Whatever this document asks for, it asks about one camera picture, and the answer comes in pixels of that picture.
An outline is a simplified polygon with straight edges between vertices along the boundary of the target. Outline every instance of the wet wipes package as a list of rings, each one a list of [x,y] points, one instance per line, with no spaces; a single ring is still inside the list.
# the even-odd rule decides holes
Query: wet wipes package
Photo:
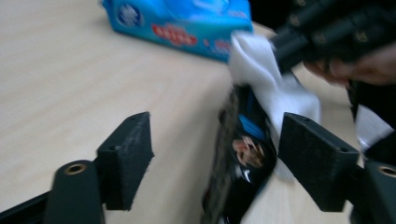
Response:
[[[227,62],[231,33],[252,32],[248,0],[103,0],[116,32]]]

